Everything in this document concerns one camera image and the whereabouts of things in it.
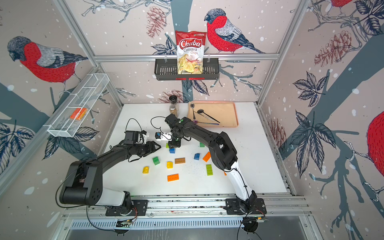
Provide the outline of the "brown brick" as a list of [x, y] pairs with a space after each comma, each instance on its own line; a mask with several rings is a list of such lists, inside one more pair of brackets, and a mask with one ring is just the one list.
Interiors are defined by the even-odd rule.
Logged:
[[175, 164], [178, 165], [178, 164], [185, 164], [186, 163], [186, 159], [185, 158], [176, 158], [175, 159]]

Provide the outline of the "orange brick front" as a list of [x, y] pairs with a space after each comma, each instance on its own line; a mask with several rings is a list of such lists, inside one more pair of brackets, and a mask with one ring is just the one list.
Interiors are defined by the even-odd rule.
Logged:
[[179, 174], [172, 174], [167, 176], [168, 182], [178, 181], [180, 179]]

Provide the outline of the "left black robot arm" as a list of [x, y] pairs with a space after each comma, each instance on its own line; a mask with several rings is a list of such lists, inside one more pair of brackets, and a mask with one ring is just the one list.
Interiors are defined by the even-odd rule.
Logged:
[[129, 214], [134, 209], [131, 194], [103, 187], [103, 174], [132, 156], [138, 159], [161, 149], [154, 141], [145, 144], [121, 141], [108, 152], [87, 162], [73, 162], [63, 181], [59, 201], [63, 205], [107, 206]]

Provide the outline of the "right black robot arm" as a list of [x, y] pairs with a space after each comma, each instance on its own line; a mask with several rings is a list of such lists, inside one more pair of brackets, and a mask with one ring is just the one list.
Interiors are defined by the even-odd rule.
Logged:
[[257, 206], [258, 197], [242, 176], [238, 163], [237, 150], [225, 132], [215, 133], [196, 125], [190, 119], [184, 117], [178, 119], [170, 114], [165, 118], [170, 127], [173, 140], [192, 138], [209, 148], [213, 164], [223, 172], [226, 172], [236, 193], [238, 207], [225, 207], [231, 214], [262, 214], [262, 208]]

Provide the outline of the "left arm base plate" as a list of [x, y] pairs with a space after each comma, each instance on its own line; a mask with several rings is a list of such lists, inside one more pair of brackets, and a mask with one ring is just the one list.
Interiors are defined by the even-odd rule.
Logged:
[[146, 215], [148, 200], [131, 200], [128, 205], [107, 207], [107, 217], [141, 217]]

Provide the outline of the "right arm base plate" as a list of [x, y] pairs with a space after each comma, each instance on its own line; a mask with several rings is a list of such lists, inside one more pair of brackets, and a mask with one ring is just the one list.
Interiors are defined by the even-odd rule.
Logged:
[[257, 198], [252, 203], [248, 203], [237, 198], [226, 199], [224, 210], [228, 215], [266, 215], [267, 209], [263, 199]]

